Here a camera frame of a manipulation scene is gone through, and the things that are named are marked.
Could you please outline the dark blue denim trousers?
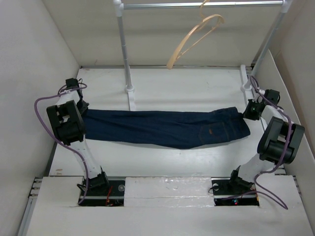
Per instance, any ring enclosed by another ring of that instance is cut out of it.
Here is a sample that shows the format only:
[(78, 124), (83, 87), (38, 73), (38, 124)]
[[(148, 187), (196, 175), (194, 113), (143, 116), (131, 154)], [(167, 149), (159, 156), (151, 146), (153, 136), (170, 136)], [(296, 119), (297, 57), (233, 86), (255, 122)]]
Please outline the dark blue denim trousers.
[(250, 135), (237, 108), (212, 112), (88, 110), (86, 138), (191, 149), (227, 143)]

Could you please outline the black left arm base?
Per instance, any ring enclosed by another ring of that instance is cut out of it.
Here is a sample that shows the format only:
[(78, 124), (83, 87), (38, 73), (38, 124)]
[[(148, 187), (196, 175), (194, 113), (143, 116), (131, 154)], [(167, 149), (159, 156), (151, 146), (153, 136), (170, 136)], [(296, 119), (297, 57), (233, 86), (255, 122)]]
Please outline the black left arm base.
[(109, 179), (109, 187), (106, 187), (105, 190), (88, 190), (84, 197), (83, 185), (77, 184), (81, 191), (78, 204), (82, 207), (122, 207), (124, 205), (125, 185), (126, 180), (124, 178)]

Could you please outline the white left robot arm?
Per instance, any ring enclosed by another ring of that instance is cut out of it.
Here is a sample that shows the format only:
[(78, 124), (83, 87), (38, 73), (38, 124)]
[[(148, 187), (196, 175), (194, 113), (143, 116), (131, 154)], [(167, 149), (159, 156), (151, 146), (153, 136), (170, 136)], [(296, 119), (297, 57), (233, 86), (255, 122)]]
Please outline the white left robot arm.
[(59, 101), (46, 109), (53, 134), (57, 140), (75, 150), (88, 183), (80, 185), (92, 193), (104, 195), (109, 191), (110, 183), (102, 167), (95, 161), (85, 139), (86, 128), (83, 115), (88, 111), (88, 103), (83, 100), (82, 89), (77, 79), (70, 78), (59, 94)]

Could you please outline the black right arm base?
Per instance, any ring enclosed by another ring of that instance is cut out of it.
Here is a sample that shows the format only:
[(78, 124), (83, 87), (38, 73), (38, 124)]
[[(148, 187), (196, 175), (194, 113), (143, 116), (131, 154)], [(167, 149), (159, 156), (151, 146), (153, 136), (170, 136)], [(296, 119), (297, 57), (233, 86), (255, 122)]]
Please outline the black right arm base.
[(229, 177), (212, 177), (209, 194), (213, 195), (216, 207), (259, 206), (252, 187), (235, 185)]

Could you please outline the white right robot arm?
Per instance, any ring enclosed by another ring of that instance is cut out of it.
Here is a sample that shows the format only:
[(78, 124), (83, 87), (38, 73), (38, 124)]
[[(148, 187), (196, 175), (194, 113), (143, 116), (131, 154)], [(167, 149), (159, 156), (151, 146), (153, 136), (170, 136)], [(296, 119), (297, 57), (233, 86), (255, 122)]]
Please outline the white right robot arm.
[(305, 128), (293, 123), (278, 106), (280, 93), (260, 89), (254, 99), (248, 100), (243, 117), (266, 121), (267, 127), (258, 143), (257, 154), (246, 164), (233, 170), (227, 187), (234, 194), (250, 189), (256, 175), (290, 164), (300, 147)]

